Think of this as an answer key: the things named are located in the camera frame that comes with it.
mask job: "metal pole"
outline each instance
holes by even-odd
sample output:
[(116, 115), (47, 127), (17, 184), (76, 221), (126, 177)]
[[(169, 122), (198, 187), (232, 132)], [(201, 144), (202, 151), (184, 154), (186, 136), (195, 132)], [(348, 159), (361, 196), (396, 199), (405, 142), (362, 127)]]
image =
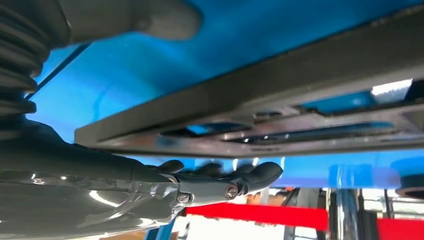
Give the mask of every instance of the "metal pole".
[(387, 189), (384, 189), (384, 204), (385, 204), (385, 217), (389, 219), (393, 218), (392, 207), (390, 204), (389, 195), (387, 194)]
[(359, 240), (357, 193), (336, 189), (337, 240)]

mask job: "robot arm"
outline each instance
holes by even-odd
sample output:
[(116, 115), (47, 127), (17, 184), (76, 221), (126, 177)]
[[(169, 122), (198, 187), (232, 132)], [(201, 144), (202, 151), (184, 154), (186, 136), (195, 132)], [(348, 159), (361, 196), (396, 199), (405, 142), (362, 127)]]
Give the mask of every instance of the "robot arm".
[(66, 143), (51, 127), (25, 118), (36, 107), (23, 96), (37, 89), (32, 77), (52, 49), (131, 31), (188, 39), (201, 25), (193, 6), (181, 0), (3, 0), (0, 16), (0, 238), (147, 228), (169, 222), (183, 207), (266, 188), (281, 175), (274, 163), (214, 178), (178, 174), (178, 161), (150, 167)]

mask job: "blue surface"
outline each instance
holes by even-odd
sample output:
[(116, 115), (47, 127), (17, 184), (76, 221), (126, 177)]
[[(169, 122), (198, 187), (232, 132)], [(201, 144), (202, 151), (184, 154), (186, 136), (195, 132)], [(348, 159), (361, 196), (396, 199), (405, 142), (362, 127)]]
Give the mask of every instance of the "blue surface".
[(302, 104), (302, 106), (308, 109), (317, 109), (323, 114), (332, 114), (356, 108), (368, 107), (375, 103), (376, 101), (373, 99), (371, 93), (369, 91), (363, 91), (320, 99)]
[[(38, 112), (28, 118), (51, 125), (66, 141), (73, 142), (76, 128), (424, 0), (192, 2), (204, 14), (204, 26), (194, 39), (166, 41), (132, 33), (95, 42), (34, 96)], [(47, 66), (57, 66), (58, 59), (68, 54), (67, 50), (54, 52)], [(47, 67), (37, 80), (42, 81), (51, 69)], [(279, 184), (294, 185), (290, 179), (310, 181), (316, 177), (326, 179), (316, 183), (328, 185), (330, 165), (343, 165), (349, 174), (358, 175), (360, 170), (350, 165), (364, 162), (373, 168), (387, 164), (385, 167), (391, 168), (390, 164), (408, 155), (421, 158), (424, 154), (402, 151), (287, 157), (286, 173)], [(385, 157), (392, 161), (382, 160)], [(140, 160), (159, 164), (165, 158)]]

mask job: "metal beam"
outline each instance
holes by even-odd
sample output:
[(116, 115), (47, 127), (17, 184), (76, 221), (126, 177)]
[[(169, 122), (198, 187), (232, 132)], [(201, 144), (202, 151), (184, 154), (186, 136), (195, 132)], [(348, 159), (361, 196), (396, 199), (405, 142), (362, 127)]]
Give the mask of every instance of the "metal beam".
[[(424, 77), (422, 22), (422, 6), (406, 9), (77, 129), (75, 142), (121, 154), (221, 158), (422, 148), (422, 127), (405, 117), (423, 112), (422, 102), (337, 115), (299, 107)], [(289, 136), (375, 121), (392, 127)], [(205, 123), (236, 123), (243, 128), (205, 135), (185, 129)], [(287, 133), (287, 138), (265, 138), (278, 133)], [(249, 142), (248, 137), (263, 139)]]

